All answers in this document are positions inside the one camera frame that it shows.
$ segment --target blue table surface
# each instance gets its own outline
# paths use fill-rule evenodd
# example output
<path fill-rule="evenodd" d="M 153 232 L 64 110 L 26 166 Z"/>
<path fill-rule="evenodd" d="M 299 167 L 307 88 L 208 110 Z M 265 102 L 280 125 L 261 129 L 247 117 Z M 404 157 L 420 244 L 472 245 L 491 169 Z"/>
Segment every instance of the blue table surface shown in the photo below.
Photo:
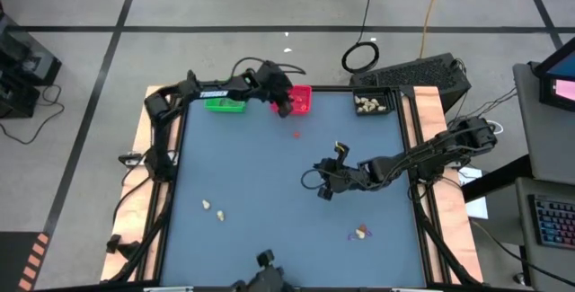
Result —
<path fill-rule="evenodd" d="M 162 285 L 247 281 L 259 270 L 255 256 L 271 249 L 275 265 L 295 286 L 423 287 L 405 174 L 378 192 L 348 191 L 332 201 L 299 183 L 314 163 L 335 158 L 336 140 L 350 147 L 351 166 L 403 151 L 395 111 L 358 117 L 351 100 L 350 93 L 314 92 L 309 114 L 285 119 L 258 101 L 237 114 L 194 102 L 181 146 Z M 321 183 L 315 174 L 307 180 Z M 218 210 L 225 221 L 217 219 Z M 371 236 L 350 240 L 362 224 Z"/>

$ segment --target red container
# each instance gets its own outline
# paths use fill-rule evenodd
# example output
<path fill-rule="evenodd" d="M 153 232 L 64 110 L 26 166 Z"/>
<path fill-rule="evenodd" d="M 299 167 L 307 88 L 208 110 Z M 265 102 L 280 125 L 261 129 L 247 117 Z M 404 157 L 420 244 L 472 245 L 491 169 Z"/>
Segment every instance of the red container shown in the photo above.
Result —
<path fill-rule="evenodd" d="M 312 87 L 309 85 L 294 85 L 289 90 L 289 98 L 293 100 L 291 106 L 294 108 L 290 114 L 304 115 L 312 109 Z M 274 112 L 278 112 L 276 103 L 272 103 L 270 107 Z"/>

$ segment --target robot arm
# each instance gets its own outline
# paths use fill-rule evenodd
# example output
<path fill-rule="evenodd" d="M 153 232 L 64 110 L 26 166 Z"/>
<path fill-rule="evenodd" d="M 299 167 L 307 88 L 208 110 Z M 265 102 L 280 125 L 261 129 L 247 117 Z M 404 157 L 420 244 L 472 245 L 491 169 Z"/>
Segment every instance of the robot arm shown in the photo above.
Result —
<path fill-rule="evenodd" d="M 154 144 L 144 161 L 150 177 L 154 181 L 173 179 L 174 167 L 168 155 L 167 132 L 172 122 L 192 101 L 229 98 L 246 102 L 255 98 L 262 102 L 275 102 L 279 107 L 279 116 L 285 118 L 292 111 L 288 94 L 292 87 L 285 72 L 277 64 L 265 61 L 257 72 L 248 69 L 226 81 L 201 82 L 190 70 L 186 80 L 152 93 L 144 101 L 154 131 Z M 175 99 L 174 105 L 168 102 L 168 96 Z"/>
<path fill-rule="evenodd" d="M 496 144 L 497 138 L 491 126 L 485 119 L 476 117 L 458 121 L 449 130 L 438 133 L 407 153 L 375 157 L 358 163 L 357 168 L 343 164 L 349 148 L 336 143 L 337 159 L 324 158 L 314 165 L 314 170 L 324 181 L 318 196 L 331 200 L 333 193 L 346 190 L 381 190 L 406 170 L 413 170 L 420 181 L 436 181 L 448 164 L 468 164 L 472 156 L 488 153 Z"/>

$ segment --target black basket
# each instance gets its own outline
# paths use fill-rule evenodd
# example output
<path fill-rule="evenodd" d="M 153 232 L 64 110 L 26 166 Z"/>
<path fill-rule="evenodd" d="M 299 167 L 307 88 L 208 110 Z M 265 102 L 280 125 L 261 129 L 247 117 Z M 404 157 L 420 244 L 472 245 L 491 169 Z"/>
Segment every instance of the black basket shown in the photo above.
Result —
<path fill-rule="evenodd" d="M 383 111 L 373 109 L 372 111 L 362 111 L 359 112 L 358 108 L 363 108 L 364 104 L 356 103 L 355 97 L 366 98 L 369 101 L 376 99 L 379 102 L 380 107 L 385 107 Z M 375 116 L 375 115 L 385 115 L 395 110 L 394 95 L 392 94 L 391 88 L 388 87 L 364 87 L 353 89 L 353 107 L 355 108 L 356 114 L 358 116 Z"/>

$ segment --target gray floor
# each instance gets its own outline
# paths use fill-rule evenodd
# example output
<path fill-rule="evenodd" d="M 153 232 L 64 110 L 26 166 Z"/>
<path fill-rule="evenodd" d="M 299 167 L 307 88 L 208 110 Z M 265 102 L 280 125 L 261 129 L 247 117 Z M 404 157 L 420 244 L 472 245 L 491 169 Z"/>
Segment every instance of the gray floor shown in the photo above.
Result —
<path fill-rule="evenodd" d="M 8 15 L 25 26 L 114 26 L 125 0 L 2 0 Z M 543 0 L 556 26 L 575 26 L 572 0 Z M 366 0 L 133 0 L 127 26 L 290 26 L 360 25 Z M 374 26 L 421 26 L 429 0 L 372 0 L 367 18 Z M 431 26 L 544 27 L 533 0 L 437 0 Z M 111 214 L 124 169 L 116 157 L 132 147 L 146 87 L 181 80 L 192 68 L 201 79 L 225 78 L 245 56 L 304 68 L 299 84 L 346 84 L 341 55 L 358 34 L 347 32 L 170 33 L 124 32 L 106 75 L 101 74 L 110 32 L 36 32 L 64 65 L 57 84 L 66 111 L 29 146 L 0 136 L 0 230 L 42 230 L 94 83 L 107 76 L 66 201 L 40 273 L 37 288 L 96 283 L 111 233 Z M 562 34 L 562 41 L 573 35 Z M 367 33 L 381 50 L 378 66 L 412 60 L 419 54 L 418 32 Z M 541 60 L 554 51 L 546 33 L 431 33 L 426 56 L 452 52 L 467 65 L 473 85 L 462 108 L 472 111 L 513 87 L 511 67 Z M 360 65 L 366 53 L 354 54 Z M 3 121 L 9 131 L 29 137 L 51 108 L 32 119 Z M 454 116 L 451 110 L 448 117 Z M 516 100 L 487 114 L 505 131 L 489 156 L 473 161 L 493 170 L 526 152 Z M 474 233 L 483 276 L 495 286 L 513 287 L 518 262 Z"/>

